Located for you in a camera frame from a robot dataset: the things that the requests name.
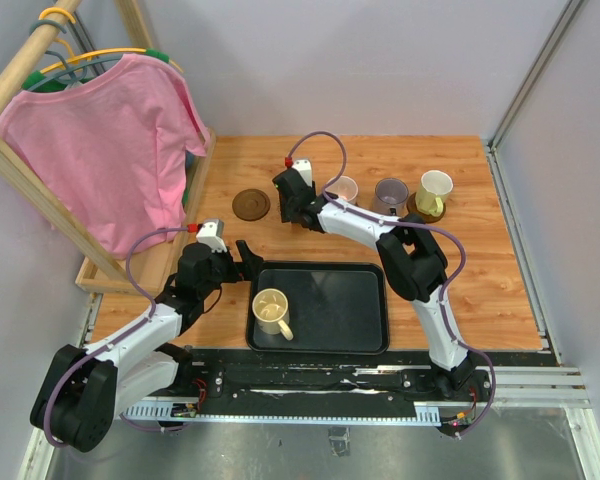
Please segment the cream yellow mug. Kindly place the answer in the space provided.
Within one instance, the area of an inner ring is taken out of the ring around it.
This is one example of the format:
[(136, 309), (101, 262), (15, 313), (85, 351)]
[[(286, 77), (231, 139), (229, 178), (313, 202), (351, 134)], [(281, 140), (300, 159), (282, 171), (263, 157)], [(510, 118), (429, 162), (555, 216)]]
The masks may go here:
[(280, 290), (267, 288), (259, 291), (251, 302), (251, 311), (259, 328), (268, 335), (282, 335), (287, 341), (294, 338), (289, 326), (289, 300)]

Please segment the pink mug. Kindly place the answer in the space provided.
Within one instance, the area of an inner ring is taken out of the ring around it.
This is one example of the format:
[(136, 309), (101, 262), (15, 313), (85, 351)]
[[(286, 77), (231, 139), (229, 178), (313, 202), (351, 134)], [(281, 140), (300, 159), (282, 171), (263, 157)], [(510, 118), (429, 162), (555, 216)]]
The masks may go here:
[(359, 188), (356, 181), (351, 177), (342, 175), (327, 188), (327, 191), (337, 195), (348, 203), (357, 204)]

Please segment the purple mug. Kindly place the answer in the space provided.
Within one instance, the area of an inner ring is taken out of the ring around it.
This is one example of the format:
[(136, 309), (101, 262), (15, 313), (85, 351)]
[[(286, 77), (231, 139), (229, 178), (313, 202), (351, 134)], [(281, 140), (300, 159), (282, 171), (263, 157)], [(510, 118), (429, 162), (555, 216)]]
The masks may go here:
[(380, 215), (402, 217), (409, 197), (407, 185), (397, 178), (384, 178), (375, 187), (372, 211)]

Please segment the pale green octagonal mug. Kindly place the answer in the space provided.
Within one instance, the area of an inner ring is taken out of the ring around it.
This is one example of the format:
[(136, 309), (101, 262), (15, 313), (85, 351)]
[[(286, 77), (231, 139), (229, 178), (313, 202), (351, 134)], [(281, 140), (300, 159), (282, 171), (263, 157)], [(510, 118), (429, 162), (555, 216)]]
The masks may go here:
[(454, 188), (452, 178), (440, 170), (429, 170), (420, 178), (415, 196), (419, 212), (438, 218), (445, 208), (445, 202)]

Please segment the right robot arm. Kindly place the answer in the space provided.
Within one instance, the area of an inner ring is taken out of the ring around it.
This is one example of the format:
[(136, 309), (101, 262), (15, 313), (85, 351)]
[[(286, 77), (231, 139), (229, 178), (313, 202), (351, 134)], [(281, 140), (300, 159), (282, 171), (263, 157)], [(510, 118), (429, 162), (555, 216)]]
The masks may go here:
[(434, 239), (435, 229), (417, 214), (380, 215), (326, 192), (316, 192), (293, 167), (273, 179), (281, 217), (302, 227), (336, 234), (376, 251), (391, 289), (409, 301), (425, 332), (435, 392), (454, 400), (466, 392), (475, 370), (446, 289), (448, 261)]

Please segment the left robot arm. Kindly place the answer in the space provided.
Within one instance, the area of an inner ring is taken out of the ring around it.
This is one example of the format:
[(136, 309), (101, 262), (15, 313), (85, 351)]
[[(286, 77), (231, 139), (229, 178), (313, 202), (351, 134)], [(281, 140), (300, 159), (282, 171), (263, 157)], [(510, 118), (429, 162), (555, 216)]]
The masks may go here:
[(240, 258), (196, 242), (186, 246), (177, 270), (139, 317), (86, 348), (66, 345), (51, 360), (30, 414), (56, 448), (93, 450), (112, 422), (161, 389), (180, 396), (194, 383), (183, 349), (172, 345), (207, 310), (207, 297), (229, 283), (252, 281), (264, 260), (247, 243)]

